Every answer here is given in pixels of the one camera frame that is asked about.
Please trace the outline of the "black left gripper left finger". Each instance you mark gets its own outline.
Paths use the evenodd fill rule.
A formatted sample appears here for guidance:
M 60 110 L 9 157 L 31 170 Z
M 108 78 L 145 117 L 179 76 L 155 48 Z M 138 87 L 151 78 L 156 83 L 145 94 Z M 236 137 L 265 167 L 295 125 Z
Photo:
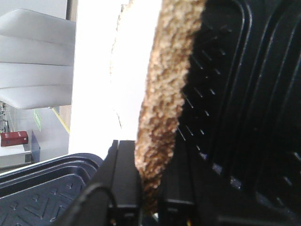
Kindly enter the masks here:
M 108 155 L 78 198 L 60 217 L 62 226 L 139 226 L 142 190 L 134 141 L 113 141 Z

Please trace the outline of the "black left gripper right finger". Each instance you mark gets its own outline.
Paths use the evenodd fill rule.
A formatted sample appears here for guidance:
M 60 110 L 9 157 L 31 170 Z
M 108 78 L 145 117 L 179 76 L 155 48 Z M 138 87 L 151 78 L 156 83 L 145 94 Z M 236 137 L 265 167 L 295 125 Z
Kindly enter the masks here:
M 226 185 L 177 139 L 159 190 L 161 226 L 224 226 Z

